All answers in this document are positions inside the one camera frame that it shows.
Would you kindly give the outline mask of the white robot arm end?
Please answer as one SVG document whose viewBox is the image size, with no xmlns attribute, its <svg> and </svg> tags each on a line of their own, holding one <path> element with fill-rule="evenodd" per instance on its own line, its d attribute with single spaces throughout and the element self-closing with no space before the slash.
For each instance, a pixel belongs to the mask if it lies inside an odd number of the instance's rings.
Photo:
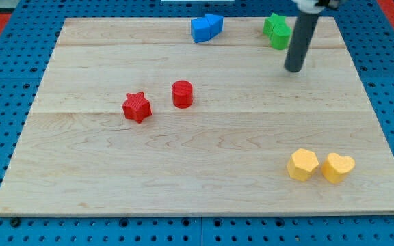
<svg viewBox="0 0 394 246">
<path fill-rule="evenodd" d="M 319 14 L 326 8 L 331 10 L 338 9 L 347 0 L 292 0 L 299 11 L 307 14 Z"/>
</svg>

